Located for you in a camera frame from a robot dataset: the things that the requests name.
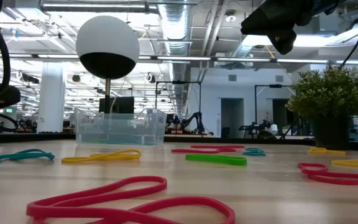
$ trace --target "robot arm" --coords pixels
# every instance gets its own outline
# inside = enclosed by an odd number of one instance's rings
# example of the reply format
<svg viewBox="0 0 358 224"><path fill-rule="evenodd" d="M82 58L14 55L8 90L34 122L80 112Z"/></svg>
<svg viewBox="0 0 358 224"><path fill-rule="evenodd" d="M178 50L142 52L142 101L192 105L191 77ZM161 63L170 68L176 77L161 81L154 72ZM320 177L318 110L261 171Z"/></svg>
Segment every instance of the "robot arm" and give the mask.
<svg viewBox="0 0 358 224"><path fill-rule="evenodd" d="M266 35L280 54L293 48L293 27L306 26L322 12L331 14L347 0L266 0L241 23L244 35Z"/></svg>
<svg viewBox="0 0 358 224"><path fill-rule="evenodd" d="M181 122L181 128L185 129L190 123L191 121L196 118L196 122L197 122L197 132L198 134L203 134L205 129L204 129L204 125L203 125L203 119L202 119L202 113L201 112L195 112L193 113L193 115L191 115L191 117L189 119L183 119Z"/></svg>

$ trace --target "green plant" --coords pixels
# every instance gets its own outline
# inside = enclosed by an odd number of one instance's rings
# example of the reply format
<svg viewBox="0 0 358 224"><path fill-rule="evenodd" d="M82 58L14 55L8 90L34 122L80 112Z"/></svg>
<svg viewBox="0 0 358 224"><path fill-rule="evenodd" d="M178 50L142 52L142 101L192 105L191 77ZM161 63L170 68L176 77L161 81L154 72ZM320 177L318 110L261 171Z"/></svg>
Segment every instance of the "green plant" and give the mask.
<svg viewBox="0 0 358 224"><path fill-rule="evenodd" d="M307 118L358 115L358 70L334 66L299 73L287 108Z"/></svg>

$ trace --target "black pot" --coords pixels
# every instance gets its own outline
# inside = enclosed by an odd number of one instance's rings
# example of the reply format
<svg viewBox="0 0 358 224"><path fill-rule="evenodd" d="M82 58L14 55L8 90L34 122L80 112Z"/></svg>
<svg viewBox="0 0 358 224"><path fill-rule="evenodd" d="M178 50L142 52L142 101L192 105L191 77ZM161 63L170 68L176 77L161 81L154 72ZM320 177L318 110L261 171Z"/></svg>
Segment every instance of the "black pot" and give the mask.
<svg viewBox="0 0 358 224"><path fill-rule="evenodd" d="M349 149L351 128L350 117L346 118L315 118L310 119L317 147L326 149Z"/></svg>

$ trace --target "green rubber band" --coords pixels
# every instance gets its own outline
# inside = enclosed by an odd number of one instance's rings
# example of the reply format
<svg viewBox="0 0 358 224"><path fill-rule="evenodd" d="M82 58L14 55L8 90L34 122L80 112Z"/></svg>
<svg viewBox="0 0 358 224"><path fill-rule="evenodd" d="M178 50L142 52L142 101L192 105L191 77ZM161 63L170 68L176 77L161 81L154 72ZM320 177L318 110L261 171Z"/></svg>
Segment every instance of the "green rubber band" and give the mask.
<svg viewBox="0 0 358 224"><path fill-rule="evenodd" d="M46 157L49 159L55 158L55 156L50 152L44 152L40 149L28 149L28 150L20 151L20 152L13 153L13 154L0 155L0 163L3 159L19 161L22 159L35 159L35 158L40 158L40 157Z"/></svg>
<svg viewBox="0 0 358 224"><path fill-rule="evenodd" d="M237 156L215 156L215 155L204 155L204 154L187 154L186 160L189 161L202 161L202 162L215 162L222 164L230 164L235 166L245 166L247 159L244 157Z"/></svg>

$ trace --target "potted plant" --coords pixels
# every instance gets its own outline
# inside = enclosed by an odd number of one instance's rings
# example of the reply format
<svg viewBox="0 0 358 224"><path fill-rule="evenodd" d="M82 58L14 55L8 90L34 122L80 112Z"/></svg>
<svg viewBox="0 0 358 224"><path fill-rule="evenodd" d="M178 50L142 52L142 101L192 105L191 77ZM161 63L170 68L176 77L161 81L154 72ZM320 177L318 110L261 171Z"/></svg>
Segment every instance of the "potted plant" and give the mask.
<svg viewBox="0 0 358 224"><path fill-rule="evenodd" d="M308 119L317 147L348 149L351 116L358 115L358 70L334 66L299 73L287 108Z"/></svg>

